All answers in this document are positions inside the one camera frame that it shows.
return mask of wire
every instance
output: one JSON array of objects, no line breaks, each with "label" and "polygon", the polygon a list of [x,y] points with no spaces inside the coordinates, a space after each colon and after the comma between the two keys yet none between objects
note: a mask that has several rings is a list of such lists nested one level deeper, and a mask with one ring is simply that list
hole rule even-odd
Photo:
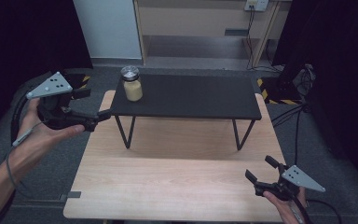
[{"label": "wire", "polygon": [[[254,53],[253,53],[253,46],[252,46],[252,39],[251,39],[251,28],[252,28],[252,24],[254,22],[255,19],[255,7],[254,6],[249,6],[249,8],[251,9],[251,15],[249,18],[249,24],[248,24],[248,35],[246,36],[246,44],[248,45],[248,48],[250,50],[250,55],[249,55],[249,61],[246,64],[246,70],[255,70],[255,71],[264,71],[264,72],[273,72],[273,73],[281,73],[282,71],[271,66],[271,67],[266,67],[266,66],[253,66],[253,62],[254,62]],[[269,69],[269,71],[266,70],[257,70],[257,68],[264,68],[264,69]]]},{"label": "wire", "polygon": [[274,128],[280,126],[281,124],[284,124],[287,120],[291,119],[296,113],[298,113],[298,111],[300,111],[301,109],[295,111],[295,112],[292,112],[290,114],[287,114],[286,116],[282,117],[280,120],[278,120],[277,123],[275,123],[273,125]]},{"label": "wire", "polygon": [[301,115],[302,109],[298,111],[298,115],[297,115],[297,123],[296,123],[296,143],[295,143],[295,165],[297,165],[297,160],[298,160],[298,126],[299,126],[299,122],[300,122],[300,115]]},{"label": "wire", "polygon": [[279,72],[279,73],[281,73],[282,72],[282,70],[279,70],[278,68],[276,68],[276,67],[274,67],[273,65],[272,65],[272,60],[270,59],[270,57],[269,57],[269,39],[267,40],[267,43],[266,43],[266,56],[267,56],[267,60],[268,60],[268,62],[269,62],[269,64],[271,65],[271,67],[274,69],[274,70],[276,70],[277,72]]},{"label": "wire", "polygon": [[[8,153],[6,155],[6,158],[5,158],[6,166],[7,166],[7,174],[8,174],[8,177],[10,179],[10,182],[12,183],[13,187],[15,188],[15,190],[19,194],[21,194],[22,196],[24,196],[26,198],[33,198],[33,196],[32,196],[32,194],[28,195],[28,194],[26,194],[26,193],[24,193],[24,192],[22,192],[21,190],[18,189],[18,185],[16,184],[16,181],[14,180],[13,174],[11,173],[10,164],[8,162],[8,159],[9,159],[9,155],[13,151],[13,149],[16,148],[19,144],[21,144],[32,133],[32,131],[34,130],[34,128],[36,126],[38,126],[39,124],[44,123],[44,122],[45,121],[41,121],[41,122],[37,123],[36,125],[34,125],[34,127],[32,127],[31,129],[27,130],[22,136],[20,136],[16,141],[14,141],[13,146],[10,148],[10,150],[8,151]],[[20,183],[25,189],[28,190],[28,188],[22,182],[20,182]]]},{"label": "wire", "polygon": [[251,28],[252,28],[252,23],[253,20],[255,18],[255,11],[254,11],[254,6],[249,6],[249,8],[251,9],[251,15],[249,18],[249,24],[248,24],[248,35],[246,36],[246,43],[248,44],[249,50],[251,51],[251,54],[249,56],[249,61],[248,64],[246,64],[246,69],[249,70],[249,63],[252,62],[251,66],[253,67],[253,59],[254,59],[254,55],[253,55],[253,49],[252,49],[252,40],[251,40]]},{"label": "wire", "polygon": [[339,214],[338,210],[333,205],[331,205],[329,203],[325,203],[325,202],[320,201],[320,200],[316,200],[316,199],[307,199],[307,202],[309,202],[309,203],[321,203],[321,204],[326,205],[327,207],[331,208],[331,210],[333,210],[333,212],[337,215],[338,223],[339,224],[342,223],[342,217]]},{"label": "wire", "polygon": [[297,205],[301,214],[303,215],[303,217],[305,219],[305,223],[312,224],[312,221],[310,220],[310,216],[308,215],[307,210],[305,210],[305,208],[302,205],[302,203],[300,202],[300,200],[295,195],[292,195],[292,200],[293,200],[293,202],[295,202],[295,204]]},{"label": "wire", "polygon": [[313,86],[314,78],[312,78],[312,71],[306,66],[306,69],[301,73],[301,82],[296,85],[296,89],[298,93],[302,96],[306,96],[310,89]]},{"label": "wire", "polygon": [[295,137],[295,165],[297,165],[298,161],[298,130],[299,130],[299,122],[300,122],[300,115],[303,111],[304,107],[307,105],[299,105],[295,108],[292,108],[282,114],[280,116],[276,117],[275,119],[272,119],[271,122],[274,122],[275,120],[282,117],[280,120],[278,120],[277,123],[273,125],[274,128],[280,126],[281,124],[285,123],[287,120],[291,119],[295,114],[297,114],[297,120],[296,120],[296,137]]},{"label": "wire", "polygon": [[271,122],[274,122],[276,119],[278,119],[278,118],[280,118],[280,117],[282,117],[282,116],[284,116],[284,115],[286,115],[286,114],[288,114],[288,113],[290,113],[290,112],[292,112],[292,111],[294,111],[294,110],[296,110],[296,109],[299,109],[300,107],[303,107],[303,106],[304,106],[304,105],[296,106],[295,108],[292,108],[292,109],[290,109],[290,110],[288,110],[288,111],[286,111],[286,112],[280,114],[280,116],[276,117],[275,119],[272,119]]},{"label": "wire", "polygon": [[17,138],[17,134],[20,130],[20,118],[21,118],[21,112],[23,108],[25,107],[25,104],[27,103],[26,93],[32,89],[34,86],[29,86],[28,90],[25,91],[24,94],[21,95],[20,100],[17,102],[16,107],[13,112],[13,116],[11,118],[11,127],[10,127],[10,143],[14,142]]}]

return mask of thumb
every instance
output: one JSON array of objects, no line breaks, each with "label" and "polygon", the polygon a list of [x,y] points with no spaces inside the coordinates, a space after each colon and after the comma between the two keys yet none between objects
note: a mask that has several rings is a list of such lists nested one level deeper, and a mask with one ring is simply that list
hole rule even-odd
[{"label": "thumb", "polygon": [[269,200],[270,203],[277,205],[278,199],[275,195],[269,191],[264,191],[263,196]]},{"label": "thumb", "polygon": [[85,130],[84,126],[81,124],[78,125],[74,125],[71,127],[67,127],[64,129],[61,129],[57,135],[56,135],[56,139],[58,142],[61,142],[62,140],[71,138],[71,137],[75,137],[76,135],[83,133]]}]

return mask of metal frame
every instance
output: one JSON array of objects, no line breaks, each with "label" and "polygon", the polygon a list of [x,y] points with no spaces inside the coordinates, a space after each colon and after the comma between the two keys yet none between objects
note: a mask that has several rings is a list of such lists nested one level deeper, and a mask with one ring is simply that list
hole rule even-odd
[{"label": "metal frame", "polygon": [[[123,138],[124,145],[126,146],[126,148],[130,148],[131,140],[132,140],[133,127],[135,126],[136,117],[132,116],[130,133],[129,133],[129,138],[128,139],[126,137],[126,134],[124,133],[123,126],[121,125],[120,117],[115,116],[115,119],[116,119],[116,122],[117,122],[118,129],[120,130],[121,137]],[[246,130],[245,136],[242,138],[241,142],[240,142],[240,138],[238,137],[237,122],[235,121],[235,119],[232,120],[232,124],[234,126],[234,134],[235,134],[235,141],[237,143],[237,150],[241,150],[243,145],[245,144],[246,139],[249,136],[249,133],[251,132],[251,130],[252,130],[254,124],[255,124],[255,119],[251,120],[251,123],[249,124],[248,130]]]},{"label": "metal frame", "polygon": [[240,138],[238,137],[237,122],[235,121],[235,119],[232,120],[232,125],[234,126],[235,141],[237,142],[237,150],[242,149],[242,147],[245,144],[245,141],[248,138],[249,133],[251,132],[254,124],[255,124],[255,119],[252,119],[251,123],[249,124],[248,130],[246,131],[245,136],[242,138],[242,141],[240,143]]}]

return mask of wooden tabletop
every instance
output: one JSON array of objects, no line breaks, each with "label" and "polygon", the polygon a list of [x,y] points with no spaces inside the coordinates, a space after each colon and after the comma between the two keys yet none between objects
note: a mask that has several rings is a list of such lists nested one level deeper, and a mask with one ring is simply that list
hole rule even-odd
[{"label": "wooden tabletop", "polygon": [[[115,92],[108,91],[101,110]],[[261,95],[262,119],[238,151],[231,120],[137,118],[130,149],[110,119],[91,134],[63,214],[68,218],[182,221],[281,221],[244,176],[276,182],[266,155],[284,163]],[[131,118],[122,117],[124,130]],[[239,135],[248,120],[238,120]]]}]

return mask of black curtain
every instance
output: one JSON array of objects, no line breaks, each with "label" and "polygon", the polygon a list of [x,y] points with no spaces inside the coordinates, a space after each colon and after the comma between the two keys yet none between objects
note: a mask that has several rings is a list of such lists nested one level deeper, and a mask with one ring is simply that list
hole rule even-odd
[{"label": "black curtain", "polygon": [[[307,29],[308,19],[297,21],[294,16],[288,17],[278,47],[287,55],[277,52],[278,58],[274,61],[290,63],[293,54],[307,49],[301,52],[301,56],[306,54],[304,58],[307,63],[312,63],[316,72],[315,83],[307,97],[312,115],[331,150],[348,157],[358,170],[358,1],[318,2],[322,4],[312,10],[319,10],[321,17],[313,29],[305,31],[313,38],[304,41],[301,35],[290,35]],[[301,14],[301,10],[309,4],[301,0],[294,0],[293,3],[291,15]],[[288,45],[291,41],[301,44],[292,49]]]},{"label": "black curtain", "polygon": [[25,81],[92,68],[72,0],[0,0],[0,118]]}]

